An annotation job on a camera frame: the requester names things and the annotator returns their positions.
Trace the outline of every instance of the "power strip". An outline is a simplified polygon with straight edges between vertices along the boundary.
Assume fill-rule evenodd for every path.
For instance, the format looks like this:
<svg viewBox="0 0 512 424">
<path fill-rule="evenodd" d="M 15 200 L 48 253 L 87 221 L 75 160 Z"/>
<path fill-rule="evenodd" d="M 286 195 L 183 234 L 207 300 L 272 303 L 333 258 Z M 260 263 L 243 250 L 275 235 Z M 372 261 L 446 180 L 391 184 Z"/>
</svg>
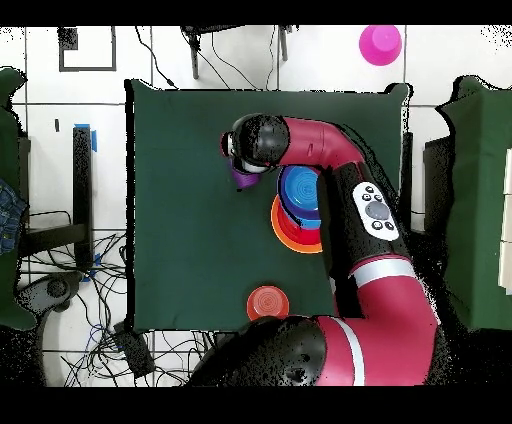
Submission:
<svg viewBox="0 0 512 424">
<path fill-rule="evenodd" d="M 135 378 L 144 377 L 155 371 L 155 362 L 151 356 L 144 333 L 136 333 L 125 329 L 124 321 L 114 325 L 113 336 L 119 351 L 126 355 L 128 367 Z"/>
</svg>

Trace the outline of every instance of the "black stand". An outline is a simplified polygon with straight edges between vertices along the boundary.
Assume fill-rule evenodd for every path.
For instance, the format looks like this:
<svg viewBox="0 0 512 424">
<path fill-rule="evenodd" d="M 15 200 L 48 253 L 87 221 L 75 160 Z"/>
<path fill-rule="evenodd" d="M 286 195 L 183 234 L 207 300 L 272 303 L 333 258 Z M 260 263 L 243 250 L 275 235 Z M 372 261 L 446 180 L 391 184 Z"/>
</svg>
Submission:
<svg viewBox="0 0 512 424">
<path fill-rule="evenodd" d="M 28 155 L 30 140 L 20 138 L 20 192 L 29 199 Z M 93 264 L 91 135 L 89 128 L 73 129 L 73 224 L 42 230 L 27 230 L 21 237 L 19 255 L 30 256 L 59 246 L 74 244 L 77 268 L 87 271 Z"/>
</svg>

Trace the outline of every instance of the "purple cup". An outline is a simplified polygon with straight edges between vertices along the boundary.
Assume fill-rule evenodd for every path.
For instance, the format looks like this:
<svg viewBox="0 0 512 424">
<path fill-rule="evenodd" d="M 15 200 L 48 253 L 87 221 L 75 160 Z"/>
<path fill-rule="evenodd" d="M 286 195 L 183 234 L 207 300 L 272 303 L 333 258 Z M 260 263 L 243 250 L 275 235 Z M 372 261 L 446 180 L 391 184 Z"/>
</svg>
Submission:
<svg viewBox="0 0 512 424">
<path fill-rule="evenodd" d="M 236 186 L 242 190 L 244 188 L 258 184 L 261 180 L 261 174 L 242 174 L 233 168 L 233 161 L 229 159 L 229 168 L 235 180 Z"/>
</svg>

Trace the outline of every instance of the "table leg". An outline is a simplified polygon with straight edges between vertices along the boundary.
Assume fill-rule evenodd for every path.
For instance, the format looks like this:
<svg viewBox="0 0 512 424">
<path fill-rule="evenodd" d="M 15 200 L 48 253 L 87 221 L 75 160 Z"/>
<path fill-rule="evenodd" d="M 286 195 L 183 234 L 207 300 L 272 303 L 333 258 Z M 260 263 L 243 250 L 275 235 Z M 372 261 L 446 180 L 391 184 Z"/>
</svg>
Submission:
<svg viewBox="0 0 512 424">
<path fill-rule="evenodd" d="M 283 51 L 283 60 L 288 60 L 288 49 L 286 48 L 286 27 L 279 26 L 279 38 L 281 39 L 281 50 Z"/>
<path fill-rule="evenodd" d="M 195 35 L 192 35 L 189 37 L 189 44 L 190 44 L 190 55 L 192 58 L 192 76 L 194 79 L 199 78 L 199 70 L 197 65 L 197 51 L 199 41 Z"/>
</svg>

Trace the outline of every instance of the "floor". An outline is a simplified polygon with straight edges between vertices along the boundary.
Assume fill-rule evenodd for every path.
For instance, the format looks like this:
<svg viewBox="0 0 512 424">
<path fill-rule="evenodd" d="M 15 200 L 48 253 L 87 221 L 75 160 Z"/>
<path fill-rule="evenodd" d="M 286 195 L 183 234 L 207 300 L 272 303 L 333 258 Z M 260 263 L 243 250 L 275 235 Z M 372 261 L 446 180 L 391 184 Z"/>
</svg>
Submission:
<svg viewBox="0 0 512 424">
<path fill-rule="evenodd" d="M 425 210 L 422 163 L 423 144 L 448 135 L 448 126 L 434 107 L 449 100 L 458 76 L 476 74 L 500 88 L 512 85 L 512 30 L 510 26 L 417 26 L 399 25 L 403 49 L 392 64 L 376 67 L 367 63 L 358 49 L 365 26 L 300 26 L 288 34 L 287 62 L 279 64 L 279 89 L 383 91 L 396 82 L 408 82 L 414 94 L 409 111 L 409 130 L 414 133 L 413 226 L 421 229 Z M 210 65 L 199 58 L 199 80 L 192 78 L 190 49 L 178 27 L 138 27 L 141 40 L 150 46 L 158 68 L 180 88 L 220 89 L 224 83 Z M 139 78 L 155 87 L 168 88 L 150 52 L 140 44 L 134 27 L 115 27 L 116 67 L 112 71 L 59 72 L 56 28 L 0 28 L 0 66 L 24 71 L 28 83 L 13 97 L 14 111 L 32 140 L 30 164 L 30 212 L 72 212 L 72 149 L 70 133 L 75 124 L 90 124 L 97 132 L 93 153 L 94 236 L 104 239 L 126 231 L 125 93 L 123 80 Z M 112 65 L 110 27 L 78 27 L 78 49 L 64 52 L 66 67 L 109 67 Z M 277 31 L 273 26 L 245 26 L 203 36 L 201 53 L 231 88 L 251 88 L 240 74 L 223 63 L 240 69 L 256 87 L 277 88 Z M 31 227 L 67 223 L 64 214 L 35 216 Z M 102 253 L 108 239 L 99 241 Z M 39 278 L 51 267 L 43 254 L 23 263 L 21 285 Z M 69 260 L 65 256 L 56 260 Z M 118 249 L 104 263 L 122 267 Z M 97 274 L 105 283 L 108 275 Z M 112 321 L 126 314 L 125 280 L 115 281 L 117 293 L 109 295 Z M 90 282 L 81 283 L 79 294 L 88 306 L 89 320 L 99 322 L 98 295 Z M 64 385 L 69 366 L 83 357 L 91 327 L 84 305 L 74 299 L 64 313 L 52 313 L 44 335 L 44 363 L 48 383 Z M 188 332 L 154 332 L 147 335 L 156 363 L 164 370 L 192 369 L 202 348 Z M 170 351 L 170 346 L 179 347 Z M 112 370 L 122 373 L 123 361 L 113 361 Z M 134 381 L 133 376 L 116 379 L 119 386 L 170 386 L 178 379 L 162 371 Z M 112 379 L 87 379 L 89 385 L 114 385 Z"/>
</svg>

